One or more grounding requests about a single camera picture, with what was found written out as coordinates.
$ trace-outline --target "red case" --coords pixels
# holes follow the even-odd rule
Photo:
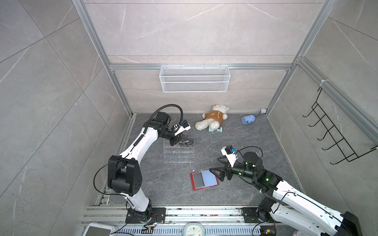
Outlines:
[[[197,171],[197,172],[192,172],[190,173],[190,179],[192,181],[192,187],[193,187],[193,190],[200,190],[200,189],[204,189],[204,188],[210,188],[210,187],[214,187],[214,186],[218,186],[219,185],[219,181],[218,181],[218,178],[215,178],[217,180],[217,184],[216,185],[213,185],[213,186],[209,186],[209,187],[203,187],[203,188],[195,188],[194,187],[194,179],[193,179],[193,174],[194,173],[198,173],[198,172],[201,172],[201,171]]]

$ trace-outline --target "dark gray floor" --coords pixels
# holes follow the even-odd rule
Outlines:
[[[258,205],[264,198],[259,190],[234,176],[231,181],[220,182],[219,186],[193,191],[190,173],[220,167],[217,157],[222,156],[220,149],[232,145],[237,149],[246,146],[258,146],[263,152],[263,165],[278,174],[288,183],[298,188],[294,175],[284,157],[273,130],[266,116],[261,115],[256,121],[243,125],[241,117],[247,114],[229,114],[221,126],[223,132],[198,131],[194,124],[202,120],[201,114],[184,114],[191,129],[185,131],[186,137],[194,137],[194,163],[164,163],[163,141],[155,141],[140,164],[143,175],[142,189],[153,205]],[[138,114],[129,138],[130,145],[138,136],[142,125],[151,114]],[[171,114],[171,125],[179,120],[179,114]],[[124,198],[111,196],[109,204],[124,204]]]

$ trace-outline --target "teal dumbbell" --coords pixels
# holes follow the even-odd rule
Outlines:
[[[218,132],[222,132],[222,130],[223,130],[222,127],[219,127],[219,129],[217,129]]]

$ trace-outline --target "white teddy bear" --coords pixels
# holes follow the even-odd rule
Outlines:
[[[217,104],[213,106],[213,110],[210,113],[203,113],[202,118],[204,119],[203,121],[198,121],[195,123],[195,128],[197,130],[203,130],[207,127],[209,127],[212,130],[217,130],[222,123],[223,120],[227,119],[226,112],[230,108]]]

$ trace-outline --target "white tablet device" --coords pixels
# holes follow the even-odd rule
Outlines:
[[[111,225],[89,223],[85,228],[83,236],[109,236],[114,231],[116,231],[116,228]]]

